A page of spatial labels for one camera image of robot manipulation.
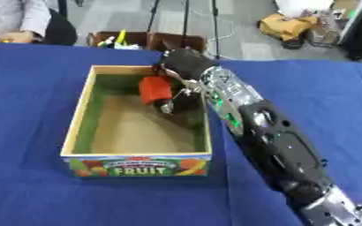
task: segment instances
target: fruit box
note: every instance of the fruit box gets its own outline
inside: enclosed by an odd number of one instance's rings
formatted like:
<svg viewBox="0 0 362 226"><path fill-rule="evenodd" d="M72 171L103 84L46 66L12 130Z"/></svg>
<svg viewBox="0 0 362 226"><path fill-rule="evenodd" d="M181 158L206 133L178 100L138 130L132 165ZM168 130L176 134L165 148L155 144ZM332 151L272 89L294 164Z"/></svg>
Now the fruit box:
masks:
<svg viewBox="0 0 362 226"><path fill-rule="evenodd" d="M149 66L93 66L61 157L79 177L205 176L211 160L206 106L175 116L143 105Z"/></svg>

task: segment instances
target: person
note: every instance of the person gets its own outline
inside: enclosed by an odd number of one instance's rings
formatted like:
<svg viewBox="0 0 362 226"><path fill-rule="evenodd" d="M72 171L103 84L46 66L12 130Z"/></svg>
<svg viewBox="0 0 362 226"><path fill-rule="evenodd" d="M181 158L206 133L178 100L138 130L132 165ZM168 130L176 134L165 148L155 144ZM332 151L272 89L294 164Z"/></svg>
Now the person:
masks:
<svg viewBox="0 0 362 226"><path fill-rule="evenodd" d="M72 24L45 0L0 0L0 42L73 45Z"/></svg>

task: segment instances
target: printed label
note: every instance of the printed label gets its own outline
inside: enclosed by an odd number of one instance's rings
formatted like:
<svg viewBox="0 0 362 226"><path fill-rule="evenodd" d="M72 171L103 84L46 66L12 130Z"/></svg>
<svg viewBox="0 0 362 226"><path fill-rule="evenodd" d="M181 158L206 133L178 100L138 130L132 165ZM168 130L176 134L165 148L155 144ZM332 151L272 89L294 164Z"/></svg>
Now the printed label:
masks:
<svg viewBox="0 0 362 226"><path fill-rule="evenodd" d="M208 161L131 157L123 160L70 159L69 165L79 177L205 176Z"/></svg>

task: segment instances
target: wire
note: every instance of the wire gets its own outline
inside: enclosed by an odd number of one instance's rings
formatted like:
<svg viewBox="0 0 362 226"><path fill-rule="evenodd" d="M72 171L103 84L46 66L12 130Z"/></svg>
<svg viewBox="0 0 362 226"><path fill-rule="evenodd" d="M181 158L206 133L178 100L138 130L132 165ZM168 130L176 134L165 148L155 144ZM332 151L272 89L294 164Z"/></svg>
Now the wire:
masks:
<svg viewBox="0 0 362 226"><path fill-rule="evenodd" d="M191 9L191 12L197 14L197 15L200 15L201 17L213 17L212 14L205 14L205 13L202 13L202 12L199 12L199 11L195 11L194 9ZM220 18L217 18L218 21L222 21L222 22L227 22L227 23L230 23L230 33L229 34L226 34L224 36L221 36L221 37L218 37L218 41L222 40L222 39L227 39L227 38L230 38L231 36L235 35L236 34L236 29L235 29L235 22L234 21L231 21L231 20L227 20L227 19L220 19ZM207 53L212 56L212 57L215 57L215 54L210 50L210 43L212 41L215 41L215 38L211 38L211 39L207 39L206 40L206 44L207 44ZM225 59L229 59L229 60L236 60L235 58L232 58L232 57L229 57L229 56L225 56L225 55L220 55L221 58L225 58Z"/></svg>

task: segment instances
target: yellow object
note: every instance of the yellow object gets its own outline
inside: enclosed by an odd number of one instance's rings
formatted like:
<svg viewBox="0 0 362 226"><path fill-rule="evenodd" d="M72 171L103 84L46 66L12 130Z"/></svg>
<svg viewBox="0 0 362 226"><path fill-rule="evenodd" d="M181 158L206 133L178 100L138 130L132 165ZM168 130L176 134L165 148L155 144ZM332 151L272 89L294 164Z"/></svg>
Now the yellow object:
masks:
<svg viewBox="0 0 362 226"><path fill-rule="evenodd" d="M317 24L316 17L299 19L287 19L279 13L272 14L260 21L262 33L280 38L282 41L289 41L298 38L307 29Z"/></svg>
<svg viewBox="0 0 362 226"><path fill-rule="evenodd" d="M126 36L126 30L122 30L117 36L117 40L115 41L115 43L122 44L124 42L125 36Z"/></svg>

